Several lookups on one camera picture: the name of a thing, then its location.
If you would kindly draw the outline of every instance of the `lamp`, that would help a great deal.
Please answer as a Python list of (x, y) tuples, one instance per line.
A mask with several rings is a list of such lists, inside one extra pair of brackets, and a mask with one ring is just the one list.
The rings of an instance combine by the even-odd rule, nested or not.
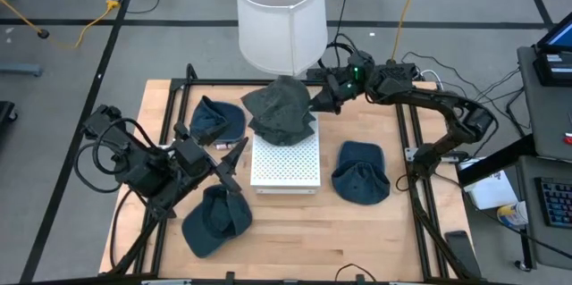
[(324, 0), (238, 0), (240, 51), (260, 71), (295, 76), (328, 40)]

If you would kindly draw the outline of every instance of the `floor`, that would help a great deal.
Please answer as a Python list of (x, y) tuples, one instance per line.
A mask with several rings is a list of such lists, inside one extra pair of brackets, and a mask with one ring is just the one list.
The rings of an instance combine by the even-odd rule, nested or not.
[[(336, 25), (342, 0), (326, 0), (327, 19)], [(379, 63), (391, 53), (397, 21), (406, 0), (348, 0), (342, 31)], [(105, 0), (11, 0), (53, 38), (72, 42), (83, 25), (104, 9)], [(130, 11), (145, 10), (155, 0), (131, 0)], [(458, 69), (480, 89), (516, 69), (516, 49), (530, 46), (552, 21), (572, 9), (572, 0), (412, 0), (402, 32), (400, 58), (407, 51), (432, 55)], [(112, 12), (91, 28), (77, 50), (63, 50), (36, 34), (0, 7), (0, 60), (38, 63), (39, 78), (0, 74), (0, 100), (18, 105), (20, 119), (3, 136), (0, 150), (0, 283), (21, 279), (34, 239), (56, 182), (65, 182), (64, 159), (82, 111), (90, 103), (113, 104), (135, 117), (147, 79), (182, 77), (193, 63), (200, 78), (260, 79), (272, 76), (255, 70), (240, 55), (236, 0), (161, 0), (151, 13), (124, 19)], [(333, 62), (327, 52), (326, 63)], [(409, 55), (422, 70), (436, 71), (444, 82), (476, 92), (430, 60)], [(501, 96), (522, 86), (519, 76), (496, 88)], [(452, 90), (458, 88), (445, 84)], [(497, 101), (503, 108), (506, 98)], [(523, 97), (514, 104), (527, 124)], [(500, 130), (480, 155), (517, 139), (499, 114)], [(474, 151), (477, 146), (466, 147)], [(99, 174), (82, 165), (86, 175)], [(111, 186), (100, 180), (101, 187)], [(97, 273), (112, 218), (116, 195), (91, 192), (71, 175), (55, 222), (46, 239), (34, 281), (93, 276)], [(484, 277), (524, 284), (568, 283), (572, 272), (539, 266), (530, 273), (512, 262), (521, 258), (519, 237), (468, 211), (477, 259)], [(32, 274), (26, 272), (29, 279)]]

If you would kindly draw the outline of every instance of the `wooden board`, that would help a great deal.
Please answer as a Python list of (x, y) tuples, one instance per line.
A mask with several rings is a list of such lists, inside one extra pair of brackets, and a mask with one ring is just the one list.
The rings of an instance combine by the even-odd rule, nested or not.
[[(169, 80), (149, 80), (139, 111), (139, 123), (155, 142), (161, 131), (169, 85)], [(417, 85), (435, 88), (434, 83)], [(258, 88), (193, 86), (185, 123), (190, 122), (203, 95), (244, 109), (240, 97)], [(311, 88), (311, 91), (314, 94), (317, 88)], [(179, 95), (175, 105), (179, 105), (180, 98)], [(173, 119), (178, 114), (177, 107), (173, 111)], [(425, 142), (434, 142), (444, 135), (445, 125), (439, 113), (426, 109), (418, 112)], [(246, 109), (245, 114), (249, 120), (251, 115)], [(340, 115), (320, 113), (319, 116), (322, 176), (319, 192), (313, 196), (257, 195), (249, 186), (249, 142), (240, 158), (235, 179), (242, 186), (252, 210), (252, 226), (206, 259), (193, 255), (181, 234), (181, 223), (201, 201), (202, 190), (218, 183), (216, 177), (207, 179), (175, 207), (178, 218), (168, 222), (160, 277), (221, 279), (227, 271), (234, 271), (237, 279), (332, 281), (341, 266), (354, 263), (366, 268), (378, 281), (423, 279), (408, 193), (400, 192), (394, 186), (396, 179), (405, 173), (395, 106), (370, 105), (360, 97), (347, 102)], [(252, 130), (247, 129), (247, 136), (252, 137), (252, 134)], [(375, 143), (382, 147), (391, 194), (380, 204), (355, 205), (334, 192), (331, 174), (339, 148), (346, 140)], [(207, 151), (214, 159), (220, 159), (226, 153), (212, 147)], [(457, 178), (452, 165), (442, 164), (437, 172), (454, 180)], [(121, 189), (118, 200), (124, 192), (126, 188)], [(433, 193), (442, 232), (469, 232), (458, 188), (446, 181), (433, 179)], [(138, 236), (143, 213), (144, 208), (137, 198), (129, 197), (118, 219), (115, 259), (119, 259)], [(433, 243), (428, 236), (427, 239), (432, 272), (437, 275)], [(152, 236), (147, 244), (146, 270), (149, 270), (155, 240)], [(109, 240), (101, 263), (102, 272), (110, 269), (108, 246)], [(359, 272), (346, 269), (340, 274), (340, 280), (354, 280)]]

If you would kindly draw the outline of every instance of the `yellow cable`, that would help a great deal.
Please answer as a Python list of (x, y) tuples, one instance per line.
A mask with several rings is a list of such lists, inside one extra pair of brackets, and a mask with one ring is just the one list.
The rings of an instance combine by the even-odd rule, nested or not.
[(395, 60), (395, 53), (397, 52), (397, 46), (400, 43), (401, 25), (403, 24), (403, 20), (405, 19), (405, 14), (408, 11), (410, 1), (411, 0), (407, 0), (407, 2), (405, 2), (405, 7), (403, 7), (403, 12), (401, 12), (400, 24), (397, 28), (397, 35), (395, 36), (395, 44), (393, 44), (393, 52), (391, 53), (391, 60), (392, 61)]
[[(13, 11), (18, 17), (20, 17), (20, 19), (22, 19), (24, 22), (26, 22), (28, 24), (28, 26), (30, 26), (31, 28), (33, 28), (38, 34), (42, 32), (42, 29), (40, 29), (38, 26), (34, 25), (31, 21), (29, 21), (28, 19), (26, 19), (26, 17), (24, 17), (20, 12), (18, 12), (16, 10), (16, 8), (12, 7), (10, 4), (8, 4), (8, 2), (6, 2), (5, 0), (0, 0), (0, 3), (4, 4), (6, 7), (8, 7), (11, 11)], [(80, 33), (80, 37), (78, 38), (78, 41), (75, 43), (75, 45), (71, 46), (71, 45), (67, 45), (67, 44), (62, 44), (60, 42), (58, 42), (57, 40), (53, 39), (51, 36), (47, 38), (47, 40), (49, 40), (51, 43), (55, 44), (56, 46), (59, 46), (61, 48), (65, 48), (65, 49), (76, 49), (81, 45), (81, 41), (83, 40), (83, 36), (85, 35), (86, 31), (88, 31), (88, 29), (97, 24), (99, 21), (101, 21), (102, 19), (104, 19), (104, 17), (110, 13), (113, 9), (119, 7), (119, 2), (114, 1), (114, 0), (107, 0), (107, 9), (105, 10), (105, 13), (103, 13), (101, 16), (97, 17), (97, 19), (95, 19), (94, 21), (92, 21), (91, 23), (89, 23), (86, 27), (84, 27), (81, 30)]]

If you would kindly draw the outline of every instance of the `white cable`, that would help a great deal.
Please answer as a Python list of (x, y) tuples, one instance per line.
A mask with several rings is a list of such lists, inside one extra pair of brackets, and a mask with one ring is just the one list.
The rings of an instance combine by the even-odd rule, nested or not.
[(432, 73), (432, 75), (437, 79), (437, 85), (441, 87), (441, 90), (444, 90), (443, 83), (441, 83), (441, 78), (439, 78), (439, 75), (437, 75), (437, 73), (434, 70), (424, 70), (421, 72), (421, 76), (423, 76), (423, 74), (427, 72)]

